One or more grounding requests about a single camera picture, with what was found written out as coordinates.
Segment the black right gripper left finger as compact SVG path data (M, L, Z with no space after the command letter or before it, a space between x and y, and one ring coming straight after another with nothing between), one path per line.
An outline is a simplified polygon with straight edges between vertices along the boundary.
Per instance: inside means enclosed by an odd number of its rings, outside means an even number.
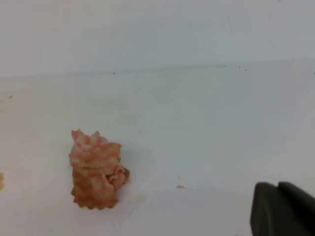
M289 236L292 212L280 190L266 182L255 185L250 225L254 236Z

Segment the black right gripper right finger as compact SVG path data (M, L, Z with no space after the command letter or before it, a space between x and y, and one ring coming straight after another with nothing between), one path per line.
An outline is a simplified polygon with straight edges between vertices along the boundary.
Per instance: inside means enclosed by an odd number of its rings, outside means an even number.
M278 188L290 202L297 218L315 235L315 198L290 182L279 182Z

